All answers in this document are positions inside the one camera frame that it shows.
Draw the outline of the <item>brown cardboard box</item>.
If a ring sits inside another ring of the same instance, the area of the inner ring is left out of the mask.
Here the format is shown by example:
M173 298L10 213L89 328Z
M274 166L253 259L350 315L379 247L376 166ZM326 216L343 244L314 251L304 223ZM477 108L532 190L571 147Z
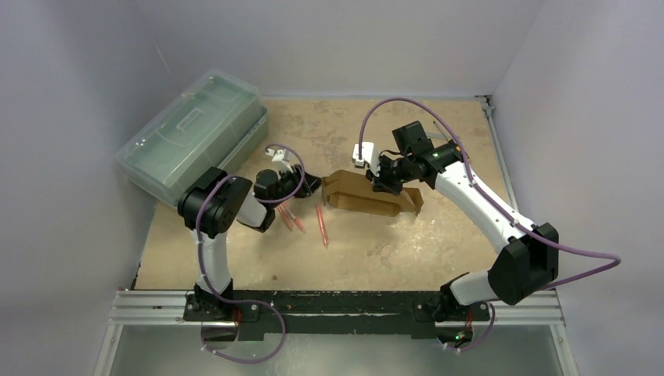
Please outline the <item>brown cardboard box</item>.
M395 217L402 212L418 215L424 205L419 189L404 188L395 196L373 192L372 185L362 174L337 170L322 178L323 204L350 212Z

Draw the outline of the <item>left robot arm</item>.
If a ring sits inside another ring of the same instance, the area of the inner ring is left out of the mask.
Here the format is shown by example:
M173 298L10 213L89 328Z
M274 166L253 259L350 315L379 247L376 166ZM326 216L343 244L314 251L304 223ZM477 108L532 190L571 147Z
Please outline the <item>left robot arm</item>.
M276 207L292 197L312 196L322 179L296 164L291 170L261 170L252 182L209 168L179 198L177 212L197 242L200 275L194 286L193 309L203 309L213 320L233 312L233 278L227 258L227 236L232 224L264 233L276 217Z

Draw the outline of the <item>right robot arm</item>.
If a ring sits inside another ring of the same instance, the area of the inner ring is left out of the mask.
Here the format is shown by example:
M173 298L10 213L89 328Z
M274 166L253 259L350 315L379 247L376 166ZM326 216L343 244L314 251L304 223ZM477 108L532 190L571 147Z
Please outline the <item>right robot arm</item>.
M486 271L465 273L442 286L439 307L457 319L476 302L515 305L558 277L558 231L535 224L503 201L466 167L460 146L434 146L420 122L392 133L397 151L373 150L366 177L376 192L398 195L417 180L450 199L482 232L497 253Z

